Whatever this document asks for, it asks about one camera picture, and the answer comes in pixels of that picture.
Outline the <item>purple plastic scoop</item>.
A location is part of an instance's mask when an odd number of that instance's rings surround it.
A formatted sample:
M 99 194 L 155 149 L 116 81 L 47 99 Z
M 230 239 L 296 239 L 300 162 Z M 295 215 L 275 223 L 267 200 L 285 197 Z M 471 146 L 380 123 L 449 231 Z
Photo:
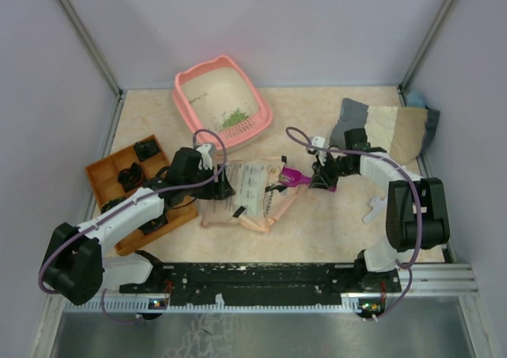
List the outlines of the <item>purple plastic scoop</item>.
M 305 176 L 297 169 L 285 166 L 280 172 L 279 182 L 288 188 L 295 188 L 299 185 L 308 186 L 311 183 L 311 178 Z

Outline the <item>beige cat litter bag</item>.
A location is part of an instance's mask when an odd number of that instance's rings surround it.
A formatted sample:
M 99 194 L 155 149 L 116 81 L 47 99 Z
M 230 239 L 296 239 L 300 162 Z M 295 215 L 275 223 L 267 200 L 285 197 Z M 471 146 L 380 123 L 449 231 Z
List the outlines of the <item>beige cat litter bag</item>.
M 267 233 L 307 188 L 288 188 L 279 182 L 286 163 L 281 157 L 230 160 L 226 175 L 236 194 L 226 200 L 208 201 L 201 217 L 203 227 L 241 226 Z

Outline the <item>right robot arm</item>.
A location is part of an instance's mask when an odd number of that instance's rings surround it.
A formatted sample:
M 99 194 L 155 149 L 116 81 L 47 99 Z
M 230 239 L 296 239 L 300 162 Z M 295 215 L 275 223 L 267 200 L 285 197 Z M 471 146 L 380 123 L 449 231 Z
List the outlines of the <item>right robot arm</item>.
M 345 133 L 344 154 L 332 155 L 320 136 L 311 138 L 309 154 L 316 156 L 310 186 L 334 190 L 340 177 L 361 175 L 386 194 L 385 236 L 362 251 L 364 264 L 354 271 L 355 285 L 372 291 L 382 281 L 382 272 L 406 267 L 422 249 L 444 245 L 450 238 L 443 182 L 423 178 L 396 163 L 381 147 L 372 147 L 363 128 Z

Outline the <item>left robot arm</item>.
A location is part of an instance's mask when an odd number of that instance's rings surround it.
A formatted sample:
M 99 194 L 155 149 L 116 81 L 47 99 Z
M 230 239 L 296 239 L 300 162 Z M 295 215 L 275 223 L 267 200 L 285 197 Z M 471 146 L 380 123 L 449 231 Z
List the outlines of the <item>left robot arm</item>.
M 185 198 L 225 200 L 234 195 L 225 164 L 213 164 L 215 145 L 182 147 L 166 175 L 155 177 L 126 200 L 97 218 L 77 226 L 62 223 L 51 235 L 40 267 L 38 285 L 50 295 L 62 295 L 82 305 L 99 292 L 124 284 L 138 284 L 149 292 L 159 290 L 165 273 L 140 253 L 106 257 L 131 232 L 159 219 Z

